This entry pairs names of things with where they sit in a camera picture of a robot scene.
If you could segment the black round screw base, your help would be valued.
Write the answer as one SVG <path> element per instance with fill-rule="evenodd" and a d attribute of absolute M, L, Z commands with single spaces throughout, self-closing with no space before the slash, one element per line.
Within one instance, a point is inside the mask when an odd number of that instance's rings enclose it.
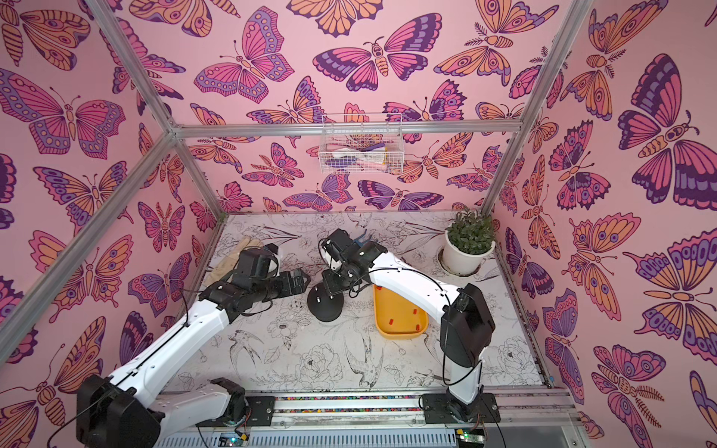
<path fill-rule="evenodd" d="M 310 289 L 307 296 L 309 312 L 321 322 L 332 322 L 343 313 L 345 298 L 343 293 L 331 293 L 324 282 Z"/>

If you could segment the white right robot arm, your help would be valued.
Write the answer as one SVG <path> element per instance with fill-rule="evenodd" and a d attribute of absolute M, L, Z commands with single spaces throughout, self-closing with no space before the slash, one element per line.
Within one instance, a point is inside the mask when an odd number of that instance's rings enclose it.
<path fill-rule="evenodd" d="M 338 319 L 346 292 L 364 286 L 388 289 L 440 324 L 443 367 L 450 373 L 444 380 L 449 396 L 465 405 L 478 399 L 483 352 L 496 330 L 479 287 L 444 283 L 410 266 L 381 244 L 371 240 L 360 244 L 342 229 L 321 239 L 317 247 L 328 268 L 308 293 L 307 305 L 316 319 Z"/>

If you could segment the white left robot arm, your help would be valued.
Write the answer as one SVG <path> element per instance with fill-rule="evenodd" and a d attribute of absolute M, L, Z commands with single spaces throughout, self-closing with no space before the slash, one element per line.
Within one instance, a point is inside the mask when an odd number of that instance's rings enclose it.
<path fill-rule="evenodd" d="M 232 380 L 216 378 L 182 394 L 165 395 L 164 388 L 196 352 L 247 317 L 255 304 L 301 295 L 309 283 L 301 269 L 279 269 L 276 246 L 243 249 L 233 268 L 204 287 L 186 317 L 166 334 L 107 377 L 94 374 L 82 383 L 77 440 L 85 447 L 152 447 L 205 421 L 246 424 L 246 390 Z"/>

